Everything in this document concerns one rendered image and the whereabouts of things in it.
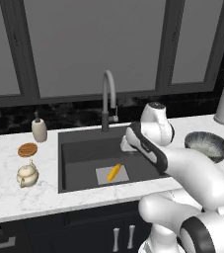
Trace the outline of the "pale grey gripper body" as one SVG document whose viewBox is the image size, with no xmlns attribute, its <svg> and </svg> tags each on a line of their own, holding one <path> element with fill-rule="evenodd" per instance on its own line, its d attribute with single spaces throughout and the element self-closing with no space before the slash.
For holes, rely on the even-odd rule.
<svg viewBox="0 0 224 253">
<path fill-rule="evenodd" d="M 120 149 L 123 152 L 136 152 L 139 140 L 134 136 L 124 136 L 120 143 Z"/>
</svg>

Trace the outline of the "yellow corn cob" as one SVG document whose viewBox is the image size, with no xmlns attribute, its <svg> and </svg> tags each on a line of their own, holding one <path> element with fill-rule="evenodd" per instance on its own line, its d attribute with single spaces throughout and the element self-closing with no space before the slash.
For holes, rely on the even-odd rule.
<svg viewBox="0 0 224 253">
<path fill-rule="evenodd" d="M 117 175 L 117 173 L 118 173 L 119 170 L 120 170 L 120 167 L 121 167 L 120 164 L 116 164 L 116 165 L 111 169 L 111 171 L 110 171 L 110 173 L 109 173 L 109 175 L 108 175 L 108 177 L 107 177 L 107 180 L 108 180 L 109 182 L 111 182 L 111 181 L 115 178 L 115 176 Z"/>
</svg>

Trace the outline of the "dark grey sink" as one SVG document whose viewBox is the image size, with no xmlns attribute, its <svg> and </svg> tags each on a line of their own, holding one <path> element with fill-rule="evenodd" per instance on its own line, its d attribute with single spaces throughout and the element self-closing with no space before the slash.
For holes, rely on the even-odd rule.
<svg viewBox="0 0 224 253">
<path fill-rule="evenodd" d="M 58 192 L 67 193 L 106 186 L 166 178 L 139 152 L 120 149 L 126 126 L 60 132 L 58 134 Z M 120 170 L 109 182 L 111 169 Z"/>
</svg>

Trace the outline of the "dark speckled bowl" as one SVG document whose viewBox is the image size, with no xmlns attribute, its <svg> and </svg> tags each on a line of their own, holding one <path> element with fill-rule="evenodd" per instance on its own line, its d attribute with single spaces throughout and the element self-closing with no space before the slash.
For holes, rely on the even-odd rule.
<svg viewBox="0 0 224 253">
<path fill-rule="evenodd" d="M 214 163 L 224 160 L 224 138 L 207 131 L 193 131 L 185 137 L 185 148 L 197 150 Z"/>
</svg>

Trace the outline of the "dark cupboard door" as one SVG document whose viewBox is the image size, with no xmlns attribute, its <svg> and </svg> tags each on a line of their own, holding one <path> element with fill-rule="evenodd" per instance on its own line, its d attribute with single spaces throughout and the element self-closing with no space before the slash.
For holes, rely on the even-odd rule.
<svg viewBox="0 0 224 253">
<path fill-rule="evenodd" d="M 51 253 L 119 253 L 112 252 L 113 229 L 118 227 L 121 236 L 123 222 L 120 216 L 110 215 L 99 218 L 73 221 L 69 215 L 62 217 L 49 236 Z"/>
<path fill-rule="evenodd" d="M 127 249 L 128 228 L 131 224 L 135 225 L 133 235 L 133 248 Z M 151 230 L 151 223 L 147 223 L 142 219 L 138 212 L 130 212 L 123 219 L 123 253 L 138 253 L 141 244 L 147 239 Z"/>
</svg>

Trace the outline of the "grey curved tap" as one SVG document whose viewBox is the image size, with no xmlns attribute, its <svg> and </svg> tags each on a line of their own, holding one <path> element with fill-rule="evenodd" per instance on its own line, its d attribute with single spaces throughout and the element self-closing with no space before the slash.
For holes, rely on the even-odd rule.
<svg viewBox="0 0 224 253">
<path fill-rule="evenodd" d="M 112 73 L 106 70 L 103 77 L 102 132 L 109 131 L 110 123 L 117 123 L 116 91 Z"/>
</svg>

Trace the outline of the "beige soap dispenser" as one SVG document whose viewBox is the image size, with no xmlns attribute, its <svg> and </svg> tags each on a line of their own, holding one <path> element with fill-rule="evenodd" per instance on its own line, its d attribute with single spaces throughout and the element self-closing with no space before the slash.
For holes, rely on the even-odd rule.
<svg viewBox="0 0 224 253">
<path fill-rule="evenodd" d="M 47 128 L 43 119 L 35 111 L 35 119 L 32 121 L 32 133 L 36 142 L 45 142 L 47 140 Z"/>
</svg>

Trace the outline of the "brown round waffle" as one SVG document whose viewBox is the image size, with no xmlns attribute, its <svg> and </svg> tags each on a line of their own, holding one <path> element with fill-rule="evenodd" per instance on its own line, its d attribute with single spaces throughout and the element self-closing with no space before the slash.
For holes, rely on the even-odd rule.
<svg viewBox="0 0 224 253">
<path fill-rule="evenodd" d="M 18 155 L 21 157 L 31 157 L 37 153 L 37 145 L 32 142 L 27 142 L 21 145 L 18 149 Z"/>
</svg>

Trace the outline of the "dark framed window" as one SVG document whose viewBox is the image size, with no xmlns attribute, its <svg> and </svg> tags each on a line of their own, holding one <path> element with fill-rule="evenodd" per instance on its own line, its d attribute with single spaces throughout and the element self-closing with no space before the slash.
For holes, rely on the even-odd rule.
<svg viewBox="0 0 224 253">
<path fill-rule="evenodd" d="M 0 107 L 213 90 L 224 0 L 0 0 Z"/>
</svg>

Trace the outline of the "cream teapot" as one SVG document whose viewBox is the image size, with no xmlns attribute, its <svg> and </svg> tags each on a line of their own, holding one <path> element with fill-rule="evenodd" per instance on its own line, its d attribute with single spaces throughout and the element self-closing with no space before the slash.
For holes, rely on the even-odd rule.
<svg viewBox="0 0 224 253">
<path fill-rule="evenodd" d="M 21 188 L 33 186 L 38 179 L 39 172 L 33 160 L 28 165 L 22 166 L 17 173 L 17 182 Z"/>
</svg>

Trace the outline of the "dark dishwasher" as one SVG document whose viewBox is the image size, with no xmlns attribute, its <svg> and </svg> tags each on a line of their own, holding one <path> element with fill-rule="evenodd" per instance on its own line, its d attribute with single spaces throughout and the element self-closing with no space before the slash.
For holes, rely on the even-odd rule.
<svg viewBox="0 0 224 253">
<path fill-rule="evenodd" d="M 0 249 L 0 253 L 33 253 L 33 249 L 25 229 L 17 224 L 0 224 L 0 243 L 16 237 L 16 245 Z"/>
</svg>

